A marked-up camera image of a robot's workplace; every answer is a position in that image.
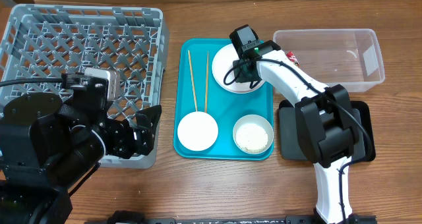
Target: dish rack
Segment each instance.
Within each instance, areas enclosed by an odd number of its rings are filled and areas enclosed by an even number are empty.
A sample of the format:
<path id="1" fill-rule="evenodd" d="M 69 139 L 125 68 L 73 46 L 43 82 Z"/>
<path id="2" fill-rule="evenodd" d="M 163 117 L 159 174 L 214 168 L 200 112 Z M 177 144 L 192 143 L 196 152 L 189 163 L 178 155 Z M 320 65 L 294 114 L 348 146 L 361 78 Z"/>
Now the dish rack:
<path id="1" fill-rule="evenodd" d="M 84 72 L 86 67 L 114 69 L 120 74 L 121 97 L 107 115 L 127 119 L 133 126 L 138 110 L 160 102 L 168 43 L 169 31 L 159 9 L 17 5 L 0 45 L 0 76 L 3 81 L 60 78 L 61 73 Z M 2 87 L 0 117 L 8 102 L 35 92 L 58 94 L 63 101 L 73 93 L 60 83 Z M 150 155 L 135 154 L 127 160 L 106 155 L 102 166 L 149 168 L 156 159 L 157 141 Z"/>

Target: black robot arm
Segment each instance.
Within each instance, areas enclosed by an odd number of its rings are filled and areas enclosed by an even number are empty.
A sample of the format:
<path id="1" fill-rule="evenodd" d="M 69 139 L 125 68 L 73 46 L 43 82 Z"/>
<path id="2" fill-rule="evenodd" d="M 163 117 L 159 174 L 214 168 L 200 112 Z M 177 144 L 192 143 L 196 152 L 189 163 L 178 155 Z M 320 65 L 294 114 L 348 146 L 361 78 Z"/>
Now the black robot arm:
<path id="1" fill-rule="evenodd" d="M 64 223 L 71 210 L 68 189 L 91 175 L 104 155 L 128 159 L 154 148 L 161 115 L 157 105 L 136 112 L 136 125 L 108 119 L 118 98 L 115 71 L 89 69 L 62 76 L 74 90 L 65 103 L 51 93 L 26 94 L 8 103 L 0 119 L 0 223 Z"/>

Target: teal plastic tray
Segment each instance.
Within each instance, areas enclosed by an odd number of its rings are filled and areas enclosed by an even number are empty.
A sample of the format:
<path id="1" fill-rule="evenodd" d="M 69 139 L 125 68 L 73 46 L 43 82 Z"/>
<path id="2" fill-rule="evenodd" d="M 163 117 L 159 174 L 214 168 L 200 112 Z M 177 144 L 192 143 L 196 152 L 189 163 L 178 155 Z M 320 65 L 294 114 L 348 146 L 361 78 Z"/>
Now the teal plastic tray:
<path id="1" fill-rule="evenodd" d="M 233 127 L 237 120 L 245 115 L 260 115 L 268 120 L 274 128 L 272 110 L 272 86 L 264 83 L 259 89 L 247 94 L 235 94 L 223 89 L 212 75 L 212 60 L 217 52 L 230 40 L 225 39 L 191 39 L 186 41 L 181 49 L 179 81 L 177 83 L 176 112 L 174 122 L 173 145 L 176 152 L 187 158 L 203 159 L 241 159 L 263 160 L 268 158 L 273 149 L 271 147 L 261 154 L 247 154 L 242 152 L 233 140 Z M 193 152 L 185 148 L 177 137 L 177 127 L 180 120 L 195 111 L 193 101 L 191 72 L 187 51 L 191 51 L 193 78 L 195 80 L 196 102 L 198 110 L 204 111 L 205 105 L 205 76 L 206 52 L 210 52 L 208 72 L 208 114 L 213 116 L 218 125 L 218 137 L 214 145 L 201 152 Z"/>

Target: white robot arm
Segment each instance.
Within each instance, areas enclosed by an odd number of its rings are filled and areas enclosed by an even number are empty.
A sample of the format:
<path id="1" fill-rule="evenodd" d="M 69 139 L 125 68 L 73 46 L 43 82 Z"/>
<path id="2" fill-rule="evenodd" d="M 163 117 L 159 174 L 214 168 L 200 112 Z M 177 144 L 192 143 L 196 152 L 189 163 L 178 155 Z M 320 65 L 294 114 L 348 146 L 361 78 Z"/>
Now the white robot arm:
<path id="1" fill-rule="evenodd" d="M 281 61 L 296 70 L 307 82 L 311 83 L 320 92 L 325 92 L 327 85 L 316 81 L 308 76 L 294 63 L 292 63 L 282 50 L 271 51 L 262 56 L 263 59 L 273 59 Z M 281 67 L 279 64 L 270 62 L 257 62 L 258 75 L 266 82 L 269 82 L 279 91 L 292 105 L 303 98 L 313 98 L 317 93 L 310 90 L 296 75 L 289 69 Z M 318 202 L 316 211 L 326 223 L 340 223 L 343 221 L 342 209 L 339 205 L 339 182 L 338 171 L 340 167 L 349 162 L 351 158 L 342 157 L 331 163 L 329 168 L 323 168 L 319 163 L 314 164 L 316 185 L 318 188 Z M 343 201 L 346 217 L 351 214 L 351 207 L 348 196 L 348 168 L 344 169 L 343 175 Z"/>
<path id="2" fill-rule="evenodd" d="M 254 81 L 264 80 L 295 106 L 298 143 L 315 167 L 316 212 L 325 223 L 341 223 L 352 210 L 348 168 L 341 176 L 342 200 L 339 170 L 351 161 L 353 147 L 359 141 L 356 124 L 350 121 L 351 103 L 346 89 L 340 85 L 329 88 L 311 78 L 286 57 L 280 46 L 272 41 L 262 43 L 247 25 L 236 29 L 230 39 L 240 58 L 233 62 L 236 82 L 251 82 L 253 87 Z M 334 101 L 337 107 L 333 109 L 328 101 Z"/>

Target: bowl of rice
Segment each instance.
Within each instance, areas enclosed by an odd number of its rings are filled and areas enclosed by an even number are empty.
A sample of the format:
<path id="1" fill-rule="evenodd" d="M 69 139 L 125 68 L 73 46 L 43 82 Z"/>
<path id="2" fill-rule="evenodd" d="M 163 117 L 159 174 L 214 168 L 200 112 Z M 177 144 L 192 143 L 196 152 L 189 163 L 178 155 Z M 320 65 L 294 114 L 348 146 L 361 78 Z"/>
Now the bowl of rice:
<path id="1" fill-rule="evenodd" d="M 270 148 L 274 131 L 264 117 L 245 115 L 236 122 L 233 139 L 240 150 L 248 154 L 261 154 Z"/>

